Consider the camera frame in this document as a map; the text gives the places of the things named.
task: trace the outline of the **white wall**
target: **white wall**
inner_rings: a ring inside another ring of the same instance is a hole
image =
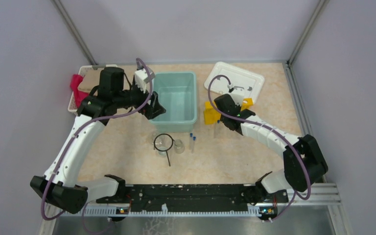
[[[0,234],[36,234],[29,187],[60,150],[73,115],[70,78],[87,61],[51,2],[0,2]]]
[[[354,234],[376,234],[376,1],[330,1],[293,70]]]
[[[318,0],[62,0],[98,63],[289,58]]]

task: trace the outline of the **red towel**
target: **red towel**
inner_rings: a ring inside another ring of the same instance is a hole
[[[71,83],[70,83],[70,87],[74,94],[75,104],[77,108],[80,107],[81,101],[89,95],[88,93],[81,92],[78,90],[78,85],[80,85],[82,81],[83,81],[82,76],[78,74],[74,74],[71,78]]]

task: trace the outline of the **white plastic tray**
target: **white plastic tray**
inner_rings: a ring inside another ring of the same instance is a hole
[[[256,104],[257,97],[259,96],[264,83],[264,77],[262,75],[224,62],[217,62],[204,82],[205,89],[208,90],[208,85],[210,84],[211,79],[219,74],[227,76],[234,86],[243,87],[245,90],[244,97],[251,98],[253,104]],[[218,94],[226,94],[228,93],[227,85],[227,80],[220,78],[212,83],[211,91]]]
[[[105,67],[117,67],[117,65],[103,65],[103,66],[100,66],[100,65],[85,65],[85,66],[81,66],[80,70],[78,71],[78,75],[84,77],[84,76],[86,76],[87,71],[89,71],[89,70],[96,70],[96,69],[105,68]],[[74,98],[73,92],[71,93],[68,111],[70,113],[77,114],[77,105],[75,104],[75,98]]]

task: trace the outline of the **teal plastic basin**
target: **teal plastic basin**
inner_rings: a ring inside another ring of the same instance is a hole
[[[197,121],[197,77],[194,72],[159,72],[153,90],[166,113],[149,120],[159,132],[190,132]]]

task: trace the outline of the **test tube with blue cap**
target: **test tube with blue cap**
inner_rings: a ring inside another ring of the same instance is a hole
[[[197,137],[192,137],[192,147],[191,147],[191,153],[194,153],[194,145],[195,145],[195,140],[197,139]]]
[[[214,124],[214,139],[220,135],[220,120],[217,120],[217,123]]]
[[[189,148],[190,148],[190,149],[191,149],[191,147],[192,147],[192,137],[193,137],[193,134],[190,133],[190,134],[189,134]]]

